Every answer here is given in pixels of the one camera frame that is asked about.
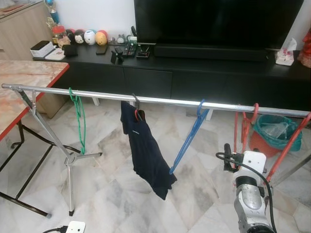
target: table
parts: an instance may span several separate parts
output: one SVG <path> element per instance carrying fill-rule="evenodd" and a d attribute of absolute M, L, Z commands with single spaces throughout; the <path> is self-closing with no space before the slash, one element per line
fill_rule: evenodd
<path fill-rule="evenodd" d="M 39 87 L 51 87 L 68 68 L 69 65 L 67 63 L 0 60 L 0 83 L 17 83 Z M 38 95 L 35 94 L 34 96 L 36 96 L 36 100 L 38 101 L 43 96 L 43 93 L 38 93 Z M 43 216 L 49 216 L 48 213 L 18 200 L 32 177 L 39 169 L 40 165 L 47 157 L 52 147 L 55 146 L 54 142 L 43 138 L 42 136 L 21 124 L 21 119 L 28 111 L 29 109 L 26 108 L 23 100 L 19 98 L 16 93 L 9 89 L 0 88 L 0 140 L 2 140 L 16 124 L 18 124 L 20 133 L 20 142 L 12 144 L 11 147 L 15 149 L 0 166 L 0 172 L 4 169 L 11 158 L 15 155 L 17 150 L 24 143 L 23 130 L 28 131 L 32 135 L 38 137 L 50 145 L 18 194 L 15 197 L 11 197 L 5 193 L 0 192 L 0 197 Z M 70 148 L 68 146 L 66 147 L 70 150 L 80 153 L 80 151 L 77 149 Z"/>

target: black cable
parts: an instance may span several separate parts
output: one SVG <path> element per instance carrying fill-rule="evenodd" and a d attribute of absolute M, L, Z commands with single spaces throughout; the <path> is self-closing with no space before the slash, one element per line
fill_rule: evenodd
<path fill-rule="evenodd" d="M 274 223 L 274 217 L 273 217 L 273 203 L 272 203 L 272 192 L 271 192 L 271 188 L 270 188 L 270 185 L 269 185 L 269 182 L 266 180 L 266 178 L 261 175 L 259 172 L 257 172 L 255 169 L 251 168 L 250 166 L 248 165 L 245 165 L 245 164 L 242 164 L 240 162 L 237 162 L 237 161 L 234 161 L 232 159 L 227 159 L 225 157 L 222 157 L 220 155 L 227 155 L 225 153 L 222 153 L 222 152 L 218 152 L 216 153 L 216 157 L 221 159 L 221 160 L 224 160 L 224 161 L 227 161 L 227 162 L 230 162 L 230 163 L 233 163 L 233 164 L 236 164 L 236 165 L 239 165 L 239 166 L 243 166 L 247 169 L 249 169 L 250 171 L 254 172 L 256 175 L 258 175 L 266 184 L 267 186 L 267 189 L 268 189 L 268 197 L 269 197 L 269 206 L 270 206 L 270 219 L 271 219 L 271 225 L 272 225 L 272 228 L 273 230 L 276 232 L 276 225 Z"/>
<path fill-rule="evenodd" d="M 59 228 L 54 228 L 54 229 L 47 230 L 47 231 L 45 231 L 43 233 L 48 233 L 48 232 L 66 233 L 67 228 L 68 228 L 68 226 L 62 226 L 62 227 L 59 227 Z"/>

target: plastic bag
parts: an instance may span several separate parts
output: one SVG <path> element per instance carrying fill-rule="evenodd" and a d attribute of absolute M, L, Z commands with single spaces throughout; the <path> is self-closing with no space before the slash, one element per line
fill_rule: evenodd
<path fill-rule="evenodd" d="M 282 150 L 298 128 L 298 124 L 284 116 L 261 115 L 257 118 L 254 130 L 269 144 Z M 292 144 L 290 151 L 298 151 L 301 147 L 302 132 Z"/>

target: black tv cabinet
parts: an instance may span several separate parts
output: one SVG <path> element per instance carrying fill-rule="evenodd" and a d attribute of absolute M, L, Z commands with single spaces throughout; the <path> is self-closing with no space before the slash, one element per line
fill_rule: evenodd
<path fill-rule="evenodd" d="M 54 87 L 181 100 L 253 105 L 310 111 L 311 70 L 299 61 L 291 67 L 265 62 L 154 57 L 110 62 L 96 55 L 97 45 L 78 45 L 78 56 L 66 57 L 69 70 Z M 34 58 L 36 61 L 47 61 Z"/>

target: metal rail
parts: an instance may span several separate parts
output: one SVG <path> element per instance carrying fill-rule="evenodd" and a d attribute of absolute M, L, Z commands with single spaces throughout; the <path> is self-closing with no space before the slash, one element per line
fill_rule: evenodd
<path fill-rule="evenodd" d="M 52 93 L 52 94 L 69 95 L 68 90 L 59 89 L 59 88 L 25 86 L 25 85 L 18 85 L 18 84 L 2 84 L 2 88 L 17 90 L 17 91 L 24 90 L 24 91 L 32 91 L 32 92 L 35 91 L 35 92 L 45 92 L 45 93 Z M 81 97 L 91 97 L 91 98 L 108 99 L 108 100 L 136 101 L 133 96 L 129 96 L 129 95 L 108 94 L 108 93 L 101 93 L 101 92 L 79 91 L 79 90 L 74 90 L 72 91 L 72 93 L 74 95 L 81 96 Z M 200 104 L 200 102 L 198 101 L 171 100 L 171 99 L 159 99 L 159 98 L 150 98 L 150 97 L 138 97 L 138 100 L 140 102 L 145 102 L 145 103 L 159 103 L 159 104 L 186 106 L 186 107 L 197 107 Z M 202 107 L 217 109 L 217 110 L 249 112 L 249 113 L 253 112 L 255 109 L 253 106 L 209 103 L 209 102 L 203 103 Z M 300 110 L 260 107 L 258 110 L 258 113 L 304 118 L 308 115 L 309 112 L 300 111 Z"/>

